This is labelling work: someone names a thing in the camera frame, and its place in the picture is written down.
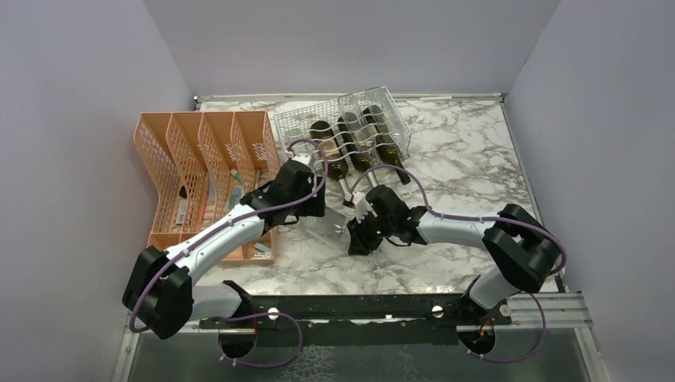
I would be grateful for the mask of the clear bottle silver cap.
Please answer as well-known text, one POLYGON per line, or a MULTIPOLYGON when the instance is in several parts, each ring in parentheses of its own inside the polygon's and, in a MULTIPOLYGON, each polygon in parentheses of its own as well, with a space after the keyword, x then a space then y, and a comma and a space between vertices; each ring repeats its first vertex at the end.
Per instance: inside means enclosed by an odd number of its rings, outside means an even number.
POLYGON ((350 243, 348 222, 349 218, 346 215, 326 207, 323 217, 307 216, 301 219, 300 224, 307 233, 327 246, 347 251, 350 243))

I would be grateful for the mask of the green wine bottle brown label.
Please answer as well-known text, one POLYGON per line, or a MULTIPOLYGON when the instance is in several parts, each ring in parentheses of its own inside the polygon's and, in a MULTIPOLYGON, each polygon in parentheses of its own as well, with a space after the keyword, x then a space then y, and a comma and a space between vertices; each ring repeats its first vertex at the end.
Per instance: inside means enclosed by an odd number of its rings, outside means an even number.
POLYGON ((349 165, 338 145, 333 128, 327 121, 318 120, 310 126, 310 136, 326 154, 328 160, 326 176, 338 183, 342 194, 342 204, 353 207, 353 196, 346 180, 349 165))

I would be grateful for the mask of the green wine bottle white label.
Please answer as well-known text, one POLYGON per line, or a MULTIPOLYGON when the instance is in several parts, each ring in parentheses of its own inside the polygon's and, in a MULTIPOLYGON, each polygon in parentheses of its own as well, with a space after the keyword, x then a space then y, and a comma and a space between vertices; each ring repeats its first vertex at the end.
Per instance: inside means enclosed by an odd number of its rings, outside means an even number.
POLYGON ((339 117, 337 128, 353 167, 358 172, 364 173, 377 164, 373 157, 372 135, 354 113, 346 112, 339 117))

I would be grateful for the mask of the dark green wine bottle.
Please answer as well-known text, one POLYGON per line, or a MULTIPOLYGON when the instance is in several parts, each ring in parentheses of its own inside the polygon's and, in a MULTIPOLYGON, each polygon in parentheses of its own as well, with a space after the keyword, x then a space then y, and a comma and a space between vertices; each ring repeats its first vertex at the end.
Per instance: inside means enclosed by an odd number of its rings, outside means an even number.
POLYGON ((400 152, 390 135, 382 109, 377 105, 371 105, 363 110, 363 115, 375 135, 376 151, 381 161, 403 168, 400 152))

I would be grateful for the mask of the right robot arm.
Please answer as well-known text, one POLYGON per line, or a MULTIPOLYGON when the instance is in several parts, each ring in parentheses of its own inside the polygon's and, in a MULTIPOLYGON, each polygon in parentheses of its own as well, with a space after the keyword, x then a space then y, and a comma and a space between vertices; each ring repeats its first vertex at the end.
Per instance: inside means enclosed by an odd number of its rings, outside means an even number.
POLYGON ((346 224, 349 255, 368 255, 395 237, 413 244, 457 244, 486 250, 494 266, 462 294, 461 317, 478 324, 500 302, 519 292, 535 294, 564 258, 556 238, 521 206, 494 216, 460 216, 426 205, 408 206, 385 185, 353 199, 356 215, 346 224))

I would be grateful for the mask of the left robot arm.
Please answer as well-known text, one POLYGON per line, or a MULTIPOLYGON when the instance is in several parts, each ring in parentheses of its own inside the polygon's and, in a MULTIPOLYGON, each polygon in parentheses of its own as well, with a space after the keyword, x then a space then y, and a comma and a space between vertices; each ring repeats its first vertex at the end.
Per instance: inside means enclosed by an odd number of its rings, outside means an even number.
POLYGON ((241 197, 225 216, 195 236, 160 250, 142 250, 123 292, 133 333, 172 337, 197 318, 195 286, 208 270, 245 244, 289 223, 289 217, 324 212, 325 179, 315 175, 313 158, 296 154, 276 177, 241 197))

